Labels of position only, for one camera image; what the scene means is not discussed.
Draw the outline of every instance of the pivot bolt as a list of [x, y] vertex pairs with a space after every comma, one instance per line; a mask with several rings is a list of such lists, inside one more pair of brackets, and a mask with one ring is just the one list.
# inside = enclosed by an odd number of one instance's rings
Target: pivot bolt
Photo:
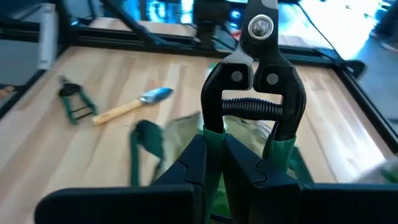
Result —
[[272, 19], [266, 15], [256, 15], [248, 25], [249, 34], [253, 39], [265, 40], [274, 30]]

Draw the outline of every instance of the workbench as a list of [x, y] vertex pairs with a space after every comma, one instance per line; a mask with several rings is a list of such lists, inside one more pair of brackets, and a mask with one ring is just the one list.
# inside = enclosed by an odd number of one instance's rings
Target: workbench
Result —
[[[193, 35], [183, 25], [141, 24], [155, 33]], [[92, 27], [127, 29], [120, 21], [106, 18], [97, 19]], [[305, 47], [308, 41], [280, 36], [280, 44]], [[128, 136], [134, 123], [147, 119], [164, 126], [199, 111], [205, 74], [218, 60], [87, 47], [67, 49], [0, 122], [0, 223], [32, 223], [37, 202], [54, 190], [127, 186]], [[392, 156], [333, 70], [296, 68], [307, 92], [296, 145], [315, 182], [355, 181]], [[57, 96], [60, 75], [83, 85], [100, 112], [156, 87], [175, 91], [159, 104], [102, 126], [94, 127], [90, 118], [74, 126], [68, 122]], [[224, 94], [230, 98], [280, 100], [279, 96], [253, 90]], [[152, 161], [149, 155], [141, 157], [145, 166]]]

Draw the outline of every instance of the spring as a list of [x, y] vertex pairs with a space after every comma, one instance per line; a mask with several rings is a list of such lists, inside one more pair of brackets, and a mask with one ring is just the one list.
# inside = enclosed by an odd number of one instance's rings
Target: spring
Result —
[[223, 100], [224, 115], [255, 121], [278, 121], [282, 116], [282, 105], [257, 98]]

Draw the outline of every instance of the wooden handle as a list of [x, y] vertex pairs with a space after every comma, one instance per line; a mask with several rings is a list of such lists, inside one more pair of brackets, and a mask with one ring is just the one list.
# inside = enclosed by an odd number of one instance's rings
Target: wooden handle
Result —
[[93, 117], [93, 123], [95, 126], [100, 125], [102, 123], [108, 122], [112, 120], [115, 117], [118, 117], [124, 113], [127, 113], [129, 111], [132, 111], [140, 106], [142, 106], [144, 103], [141, 100], [134, 100], [128, 104], [125, 104], [123, 106], [113, 108], [103, 114], [97, 115]]

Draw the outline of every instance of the wooden tabletop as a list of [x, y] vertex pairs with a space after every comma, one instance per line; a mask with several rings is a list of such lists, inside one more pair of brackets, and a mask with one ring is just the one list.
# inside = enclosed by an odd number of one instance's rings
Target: wooden tabletop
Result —
[[[112, 26], [99, 23], [95, 26]], [[131, 126], [141, 119], [163, 126], [199, 111], [204, 76], [217, 61], [70, 47], [0, 122], [0, 223], [32, 223], [37, 202], [57, 189], [127, 186]], [[392, 155], [332, 70], [296, 68], [307, 92], [296, 144], [315, 181], [351, 182]], [[100, 112], [155, 87], [170, 87], [175, 93], [102, 126], [94, 127], [90, 118], [73, 126], [57, 96], [60, 75], [83, 85]], [[225, 95], [279, 102], [278, 96], [255, 91]]]

